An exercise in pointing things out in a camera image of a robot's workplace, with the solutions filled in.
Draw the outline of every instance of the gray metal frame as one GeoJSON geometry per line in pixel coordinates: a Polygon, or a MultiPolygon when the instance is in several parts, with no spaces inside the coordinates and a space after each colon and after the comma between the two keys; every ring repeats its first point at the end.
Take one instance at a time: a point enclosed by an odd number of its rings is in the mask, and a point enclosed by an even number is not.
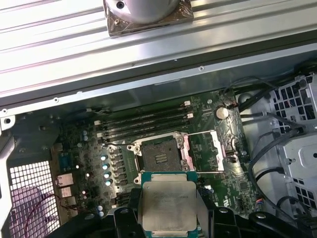
{"type": "Polygon", "coordinates": [[[99,0],[38,4],[0,10],[0,97],[317,29],[316,0],[193,0],[193,23],[115,39],[99,0]]]}

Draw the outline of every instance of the cpu socket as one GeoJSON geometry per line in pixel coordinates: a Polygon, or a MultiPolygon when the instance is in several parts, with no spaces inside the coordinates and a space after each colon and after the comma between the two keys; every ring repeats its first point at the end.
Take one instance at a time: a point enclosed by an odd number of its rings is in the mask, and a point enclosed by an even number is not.
{"type": "Polygon", "coordinates": [[[189,155],[186,133],[172,132],[138,139],[127,146],[135,155],[139,175],[134,183],[141,184],[141,172],[194,171],[189,155]]]}

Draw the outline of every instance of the black cable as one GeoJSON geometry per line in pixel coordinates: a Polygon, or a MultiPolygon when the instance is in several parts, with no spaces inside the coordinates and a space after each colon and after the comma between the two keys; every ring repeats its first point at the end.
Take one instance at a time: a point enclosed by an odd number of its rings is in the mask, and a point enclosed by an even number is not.
{"type": "MultiPolygon", "coordinates": [[[[292,196],[285,196],[285,197],[282,197],[281,199],[279,199],[279,201],[277,202],[277,206],[278,207],[281,207],[282,203],[285,202],[286,200],[290,200],[290,202],[294,201],[294,202],[298,202],[302,208],[304,209],[305,213],[308,215],[308,216],[312,216],[311,215],[311,212],[308,210],[308,208],[306,207],[306,205],[304,203],[302,203],[300,200],[298,200],[297,198],[295,197],[292,197],[292,196]]],[[[278,213],[278,210],[276,210],[275,212],[275,216],[278,217],[279,213],[278,213]]]]}
{"type": "MultiPolygon", "coordinates": [[[[278,87],[281,87],[283,85],[286,85],[292,81],[294,81],[295,75],[293,73],[289,73],[285,76],[282,76],[282,79],[275,79],[278,82],[275,84],[278,87]]],[[[266,85],[263,86],[263,89],[259,91],[257,94],[246,100],[244,103],[239,105],[239,111],[243,112],[244,110],[250,108],[255,103],[257,103],[261,98],[263,98],[265,95],[269,94],[273,89],[271,87],[267,87],[266,85]]]]}
{"type": "Polygon", "coordinates": [[[253,184],[253,186],[257,189],[257,191],[259,192],[259,194],[261,195],[261,197],[273,208],[275,208],[276,210],[278,210],[280,213],[284,214],[288,219],[290,219],[291,221],[294,221],[294,219],[288,215],[286,212],[284,212],[281,208],[279,208],[278,206],[276,206],[265,194],[264,192],[261,190],[261,188],[259,187],[259,185],[257,184],[257,180],[254,176],[253,173],[253,167],[254,165],[260,160],[260,158],[262,158],[263,155],[265,155],[270,149],[272,149],[273,147],[275,147],[276,145],[283,143],[285,141],[287,141],[288,139],[290,139],[291,137],[295,136],[298,134],[298,130],[297,129],[293,129],[291,131],[289,131],[288,133],[283,134],[282,136],[280,136],[279,138],[277,138],[276,140],[272,141],[271,143],[269,143],[267,146],[265,146],[255,157],[254,159],[250,162],[249,167],[248,167],[248,174],[249,174],[249,178],[251,183],[253,184]]]}
{"type": "Polygon", "coordinates": [[[288,119],[285,119],[285,118],[282,118],[276,114],[273,114],[273,113],[267,113],[268,116],[271,116],[271,117],[274,117],[275,119],[279,120],[280,122],[284,123],[285,125],[289,125],[292,129],[295,129],[295,128],[299,128],[299,127],[302,127],[301,125],[293,122],[293,121],[290,121],[288,119]]]}
{"type": "Polygon", "coordinates": [[[244,110],[250,108],[251,106],[253,106],[255,103],[257,103],[261,98],[263,98],[265,95],[267,95],[269,92],[271,91],[271,89],[264,89],[261,90],[260,92],[258,92],[257,94],[255,94],[253,97],[249,98],[248,100],[246,100],[244,103],[239,105],[239,111],[243,112],[244,110]]]}
{"type": "MultiPolygon", "coordinates": [[[[279,120],[280,122],[284,123],[285,125],[289,125],[292,129],[302,127],[301,125],[290,121],[288,119],[282,118],[276,114],[273,113],[267,113],[268,116],[274,117],[275,119],[279,120]]],[[[241,118],[256,118],[256,117],[263,117],[263,113],[254,113],[254,114],[242,114],[240,115],[241,118]]]]}
{"type": "Polygon", "coordinates": [[[272,173],[272,172],[278,172],[279,174],[283,175],[284,169],[282,167],[275,167],[272,169],[265,170],[256,177],[256,181],[259,181],[259,179],[262,178],[264,175],[266,175],[268,173],[272,173]]]}
{"type": "Polygon", "coordinates": [[[245,80],[248,80],[248,79],[256,79],[264,84],[266,84],[267,86],[271,87],[271,88],[274,88],[274,89],[278,89],[278,87],[276,87],[275,85],[273,85],[272,83],[270,83],[269,81],[265,80],[265,79],[262,79],[262,78],[259,78],[257,76],[248,76],[248,77],[244,77],[244,78],[239,78],[235,81],[233,81],[232,83],[230,83],[224,90],[223,90],[223,94],[226,93],[229,88],[231,88],[233,85],[235,85],[236,83],[238,82],[241,82],[241,81],[245,81],[245,80]]]}
{"type": "Polygon", "coordinates": [[[261,140],[263,137],[268,136],[268,135],[271,135],[271,134],[274,134],[274,132],[273,132],[273,131],[270,131],[270,132],[264,133],[264,134],[262,134],[262,135],[260,135],[260,136],[258,137],[258,139],[256,140],[256,142],[254,143],[253,150],[252,150],[252,152],[251,152],[251,160],[252,160],[253,157],[254,157],[254,152],[255,152],[256,147],[258,146],[260,140],[261,140]]]}
{"type": "Polygon", "coordinates": [[[253,113],[253,114],[242,114],[240,115],[241,118],[257,118],[263,117],[263,113],[253,113]]]}

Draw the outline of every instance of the mounting screw hole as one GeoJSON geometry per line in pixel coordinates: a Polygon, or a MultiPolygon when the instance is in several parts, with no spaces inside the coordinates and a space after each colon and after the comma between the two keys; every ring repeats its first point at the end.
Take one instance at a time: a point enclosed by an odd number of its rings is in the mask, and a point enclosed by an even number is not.
{"type": "Polygon", "coordinates": [[[9,118],[4,119],[4,124],[10,124],[10,122],[11,122],[11,119],[9,118]]]}
{"type": "Polygon", "coordinates": [[[130,233],[128,234],[129,237],[135,237],[135,235],[136,235],[135,232],[130,232],[130,233]]]}
{"type": "Polygon", "coordinates": [[[117,3],[117,8],[123,9],[123,8],[124,8],[124,3],[123,3],[122,1],[119,1],[119,2],[117,3]]]}

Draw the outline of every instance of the cable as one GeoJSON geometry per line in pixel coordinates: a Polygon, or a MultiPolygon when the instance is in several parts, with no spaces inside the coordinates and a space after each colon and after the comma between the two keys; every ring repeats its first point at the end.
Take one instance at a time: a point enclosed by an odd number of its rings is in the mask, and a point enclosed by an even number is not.
{"type": "Polygon", "coordinates": [[[260,135],[260,136],[258,137],[258,139],[256,140],[256,142],[254,143],[253,150],[252,150],[252,152],[251,152],[251,160],[252,160],[253,157],[254,157],[255,149],[256,149],[256,147],[258,146],[260,140],[261,140],[263,137],[268,136],[268,135],[271,135],[271,134],[274,134],[274,132],[273,132],[273,131],[270,131],[270,132],[264,133],[264,134],[262,134],[262,135],[260,135]]]}
{"type": "MultiPolygon", "coordinates": [[[[278,207],[281,207],[282,203],[285,202],[286,200],[290,200],[290,202],[292,202],[292,200],[293,200],[294,202],[298,202],[298,203],[302,206],[302,208],[304,209],[305,213],[306,213],[308,216],[310,216],[310,217],[312,216],[312,215],[311,215],[311,212],[308,210],[308,208],[306,207],[306,205],[305,205],[304,203],[302,203],[300,200],[298,200],[297,198],[292,197],[292,196],[282,197],[281,199],[279,199],[279,201],[277,202],[276,205],[277,205],[278,207]]],[[[278,210],[276,210],[275,216],[278,217],[278,210]]]]}
{"type": "Polygon", "coordinates": [[[58,195],[56,195],[56,194],[49,194],[49,195],[47,195],[46,197],[42,198],[41,201],[39,201],[39,202],[35,205],[35,207],[31,210],[31,212],[30,212],[29,215],[27,216],[26,221],[25,221],[25,226],[24,226],[24,238],[27,238],[27,237],[28,237],[27,232],[28,232],[28,225],[29,225],[29,221],[30,221],[31,215],[34,213],[34,211],[37,209],[37,207],[38,207],[44,200],[48,199],[49,197],[53,197],[53,196],[55,196],[56,198],[58,198],[58,200],[59,200],[59,205],[60,205],[62,208],[71,209],[71,210],[77,211],[77,209],[75,209],[75,208],[63,206],[63,205],[61,204],[61,199],[60,199],[60,197],[59,197],[58,195]]]}
{"type": "Polygon", "coordinates": [[[268,85],[268,86],[271,87],[271,88],[278,89],[278,87],[276,87],[275,85],[271,84],[270,82],[268,82],[268,81],[266,81],[266,80],[264,80],[264,79],[262,79],[262,78],[259,78],[259,77],[257,77],[257,76],[248,76],[248,77],[239,78],[239,79],[233,81],[232,83],[230,83],[230,84],[223,90],[222,93],[223,93],[223,94],[226,93],[226,92],[229,90],[229,88],[231,88],[231,87],[232,87],[233,85],[235,85],[236,83],[241,82],[241,81],[245,81],[245,80],[248,80],[248,79],[257,79],[258,81],[260,81],[260,82],[262,82],[262,83],[268,85]]]}
{"type": "Polygon", "coordinates": [[[271,172],[278,172],[279,174],[283,175],[284,169],[282,167],[275,167],[272,169],[265,170],[256,177],[256,180],[259,181],[260,178],[262,178],[264,175],[271,173],[271,172]]]}
{"type": "Polygon", "coordinates": [[[253,167],[254,165],[260,160],[260,158],[262,158],[263,155],[265,155],[270,149],[272,149],[273,147],[275,147],[276,145],[283,143],[285,141],[287,141],[288,139],[290,139],[291,137],[295,136],[298,134],[298,130],[297,129],[293,129],[291,131],[289,131],[288,133],[285,133],[284,135],[280,136],[279,138],[277,138],[276,140],[272,141],[271,143],[269,143],[267,146],[265,146],[255,157],[254,159],[250,162],[249,167],[248,167],[248,173],[249,173],[249,178],[251,183],[253,184],[253,186],[258,190],[259,194],[261,195],[261,197],[273,208],[275,208],[276,210],[278,210],[280,213],[283,213],[288,219],[290,219],[291,221],[294,221],[294,219],[288,215],[286,212],[284,212],[282,209],[280,209],[278,206],[276,206],[265,194],[264,192],[261,190],[261,188],[259,187],[259,185],[257,184],[257,180],[254,176],[254,172],[253,172],[253,167]]]}
{"type": "Polygon", "coordinates": [[[261,199],[258,199],[258,200],[256,201],[256,203],[255,203],[255,205],[254,205],[254,212],[257,212],[257,207],[258,207],[260,204],[261,204],[261,205],[264,205],[262,198],[261,198],[261,199]]]}
{"type": "MultiPolygon", "coordinates": [[[[294,81],[294,77],[295,75],[293,73],[288,73],[284,76],[282,76],[282,79],[275,79],[279,80],[275,85],[278,87],[284,86],[292,81],[294,81]]],[[[271,87],[267,87],[266,85],[264,85],[263,89],[261,91],[259,91],[257,94],[255,94],[254,96],[252,96],[251,98],[249,98],[248,100],[246,100],[244,103],[239,105],[239,111],[243,112],[244,110],[250,108],[251,106],[253,106],[255,103],[257,103],[261,98],[263,98],[265,95],[267,95],[268,93],[270,93],[272,91],[271,87]]]]}
{"type": "Polygon", "coordinates": [[[263,113],[253,113],[253,114],[242,114],[240,115],[241,118],[257,118],[263,117],[263,113]]]}
{"type": "Polygon", "coordinates": [[[284,123],[285,125],[289,125],[292,129],[295,129],[295,128],[299,128],[299,127],[302,127],[301,125],[293,122],[293,121],[290,121],[288,119],[285,119],[285,118],[282,118],[278,115],[275,115],[273,113],[267,113],[268,116],[271,116],[271,117],[274,117],[275,119],[279,120],[280,122],[284,123]]]}

